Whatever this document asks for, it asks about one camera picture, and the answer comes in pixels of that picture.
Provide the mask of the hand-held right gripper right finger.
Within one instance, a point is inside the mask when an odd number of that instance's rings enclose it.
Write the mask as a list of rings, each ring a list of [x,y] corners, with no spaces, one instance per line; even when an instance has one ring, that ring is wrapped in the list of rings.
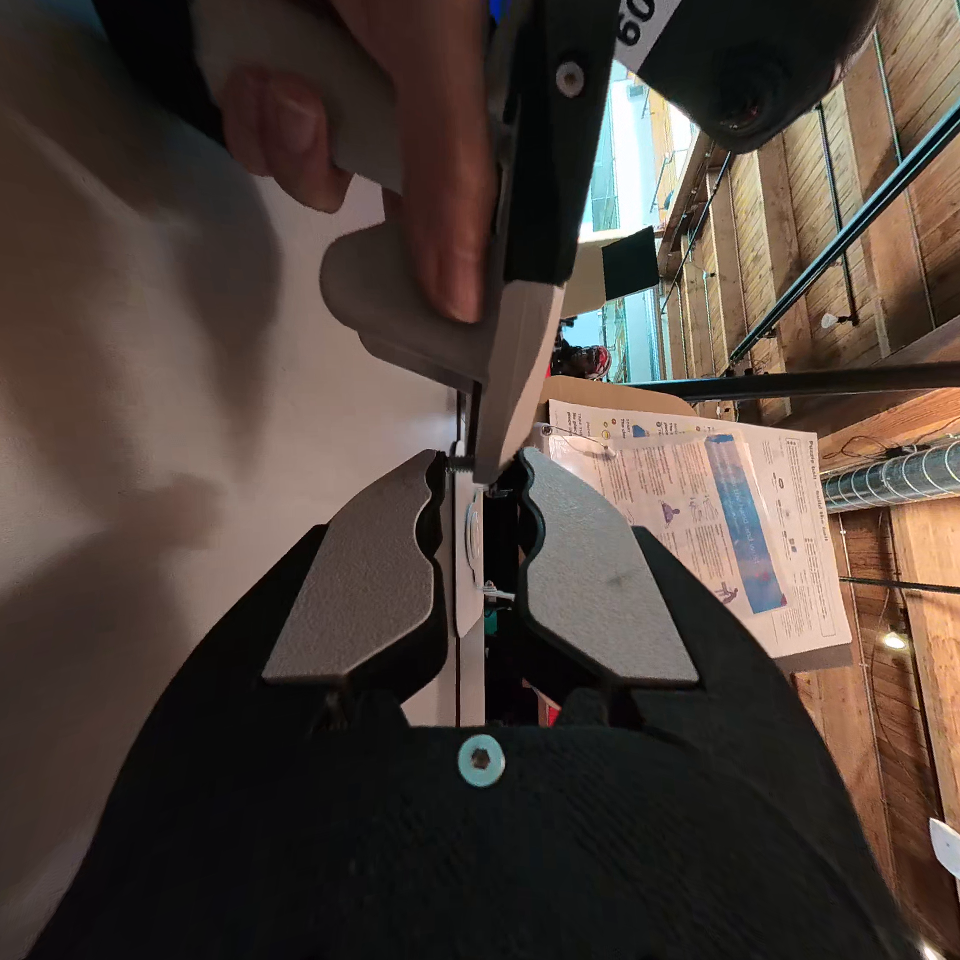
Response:
[[[521,611],[601,677],[692,688],[699,673],[627,519],[592,486],[533,447],[518,457],[534,514]]]

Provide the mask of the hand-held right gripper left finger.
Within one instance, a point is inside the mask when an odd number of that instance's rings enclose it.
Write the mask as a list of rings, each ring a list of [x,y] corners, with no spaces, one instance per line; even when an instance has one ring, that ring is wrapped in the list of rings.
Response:
[[[452,647],[449,458],[423,450],[325,528],[262,677],[334,690],[428,690]]]

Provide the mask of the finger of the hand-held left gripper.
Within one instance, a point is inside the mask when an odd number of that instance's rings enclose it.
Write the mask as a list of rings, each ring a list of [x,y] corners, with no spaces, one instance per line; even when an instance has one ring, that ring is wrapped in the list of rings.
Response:
[[[433,308],[397,224],[333,241],[320,262],[319,290],[333,318],[355,331],[374,358],[460,392],[488,384],[492,331]]]
[[[511,281],[501,292],[479,403],[474,482],[493,484],[534,424],[566,288]]]

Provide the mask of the grey desk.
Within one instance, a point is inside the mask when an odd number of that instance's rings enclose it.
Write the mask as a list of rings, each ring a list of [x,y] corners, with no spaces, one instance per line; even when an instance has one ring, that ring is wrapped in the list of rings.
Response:
[[[309,211],[135,84],[90,2],[2,2],[2,958],[30,951],[192,649],[456,436],[322,302]]]

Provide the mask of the person's left hand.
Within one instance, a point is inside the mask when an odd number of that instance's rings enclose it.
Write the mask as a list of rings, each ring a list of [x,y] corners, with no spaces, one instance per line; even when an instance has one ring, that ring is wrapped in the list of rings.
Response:
[[[383,194],[404,230],[412,271],[440,315],[481,318],[498,197],[486,111],[483,2],[307,2],[336,16],[390,78],[403,186]],[[330,156],[321,94],[303,77],[239,66],[219,96],[226,149],[312,210],[341,209],[352,175]]]

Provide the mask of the printed instruction sheets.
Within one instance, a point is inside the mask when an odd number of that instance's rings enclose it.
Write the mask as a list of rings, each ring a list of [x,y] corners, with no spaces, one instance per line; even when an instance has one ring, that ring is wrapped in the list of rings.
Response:
[[[852,632],[814,434],[546,402],[609,460],[554,460],[647,529],[787,673],[849,666]]]

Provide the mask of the black and tan divider panel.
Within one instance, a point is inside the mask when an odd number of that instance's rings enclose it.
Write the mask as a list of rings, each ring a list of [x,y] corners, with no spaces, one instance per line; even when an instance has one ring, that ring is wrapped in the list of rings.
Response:
[[[564,288],[560,318],[575,318],[660,282],[657,232],[647,225],[631,234],[602,233],[578,246]]]

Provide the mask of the black metal pole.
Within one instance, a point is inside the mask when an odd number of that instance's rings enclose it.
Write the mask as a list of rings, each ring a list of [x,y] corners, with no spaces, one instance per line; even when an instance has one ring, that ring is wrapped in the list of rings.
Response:
[[[688,403],[906,393],[957,389],[959,362],[660,380],[630,383],[628,387]]]

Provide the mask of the silver ventilation duct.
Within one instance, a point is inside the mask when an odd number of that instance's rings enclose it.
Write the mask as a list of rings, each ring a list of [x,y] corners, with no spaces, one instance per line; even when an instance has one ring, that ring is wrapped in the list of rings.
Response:
[[[957,436],[822,477],[822,499],[829,514],[958,497]]]

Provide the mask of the black ceiling track rail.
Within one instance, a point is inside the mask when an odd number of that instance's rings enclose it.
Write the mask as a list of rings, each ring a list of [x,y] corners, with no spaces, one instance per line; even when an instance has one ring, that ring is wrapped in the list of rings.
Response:
[[[797,303],[799,298],[807,292],[822,274],[846,253],[848,248],[857,241],[868,228],[877,221],[883,212],[888,210],[906,192],[906,189],[916,181],[937,160],[942,152],[950,146],[959,134],[959,102],[943,114],[939,122],[933,126],[924,138],[911,150],[894,171],[882,184],[867,198],[863,205],[842,226],[836,236],[823,250],[806,266],[797,279],[786,289],[783,295],[775,302],[771,310],[762,318],[762,321],[743,338],[733,349],[727,362],[724,376],[744,360],[754,346],[768,334],[775,330],[778,324],[786,317],[788,311]]]

